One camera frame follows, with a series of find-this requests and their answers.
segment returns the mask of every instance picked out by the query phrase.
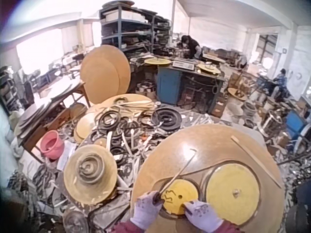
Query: blue workbench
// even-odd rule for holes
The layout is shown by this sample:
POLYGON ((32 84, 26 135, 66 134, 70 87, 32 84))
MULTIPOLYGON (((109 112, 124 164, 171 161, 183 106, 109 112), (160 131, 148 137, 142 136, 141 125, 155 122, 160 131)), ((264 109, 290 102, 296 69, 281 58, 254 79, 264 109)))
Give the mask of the blue workbench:
POLYGON ((220 90, 223 86, 224 79, 215 75, 207 73, 198 73, 197 71, 190 71, 185 69, 174 68, 171 65, 167 67, 158 68, 157 75, 157 96, 162 103, 168 103, 171 105, 177 105, 180 92, 181 92, 181 77, 183 73, 191 74, 194 77, 200 76, 206 79, 216 80, 217 93, 214 95, 213 102, 208 110, 211 113, 216 105, 217 98, 219 97, 220 90))

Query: white paper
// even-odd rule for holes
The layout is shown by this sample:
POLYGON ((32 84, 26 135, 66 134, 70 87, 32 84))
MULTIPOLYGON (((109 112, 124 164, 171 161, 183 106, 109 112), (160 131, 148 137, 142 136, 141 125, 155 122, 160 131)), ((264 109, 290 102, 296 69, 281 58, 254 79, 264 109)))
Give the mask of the white paper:
POLYGON ((63 154, 60 156, 57 163, 57 170, 64 171, 68 158, 74 153, 77 144, 65 141, 65 148, 63 154))

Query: blue cabinet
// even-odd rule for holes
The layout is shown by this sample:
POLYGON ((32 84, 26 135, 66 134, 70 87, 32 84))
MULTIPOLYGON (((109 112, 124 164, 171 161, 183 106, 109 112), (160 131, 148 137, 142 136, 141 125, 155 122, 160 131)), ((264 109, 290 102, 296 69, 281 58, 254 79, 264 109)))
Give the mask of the blue cabinet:
POLYGON ((165 67, 158 68, 157 96, 162 103, 177 105, 182 72, 165 67))

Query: pink bucket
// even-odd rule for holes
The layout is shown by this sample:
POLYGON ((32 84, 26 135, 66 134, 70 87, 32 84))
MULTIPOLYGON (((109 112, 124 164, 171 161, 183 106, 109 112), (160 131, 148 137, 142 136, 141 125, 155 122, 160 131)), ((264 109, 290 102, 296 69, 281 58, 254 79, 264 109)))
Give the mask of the pink bucket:
POLYGON ((64 141, 59 137, 57 131, 47 132, 40 143, 41 152, 49 159, 56 160, 64 152, 64 141))

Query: purple glove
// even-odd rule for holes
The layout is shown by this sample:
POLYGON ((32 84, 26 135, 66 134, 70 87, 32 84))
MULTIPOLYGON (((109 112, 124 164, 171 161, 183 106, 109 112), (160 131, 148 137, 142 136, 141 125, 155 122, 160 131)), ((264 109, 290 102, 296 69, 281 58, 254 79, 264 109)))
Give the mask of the purple glove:
POLYGON ((194 200, 185 202, 184 206, 186 207, 187 219, 202 231, 212 233, 224 222, 217 216, 212 206, 207 203, 194 200))
POLYGON ((163 206, 164 202, 162 200, 157 205, 153 205, 153 197, 157 193, 157 191, 145 193, 141 197, 137 198, 135 203, 134 217, 130 220, 143 230, 147 230, 155 221, 163 206))

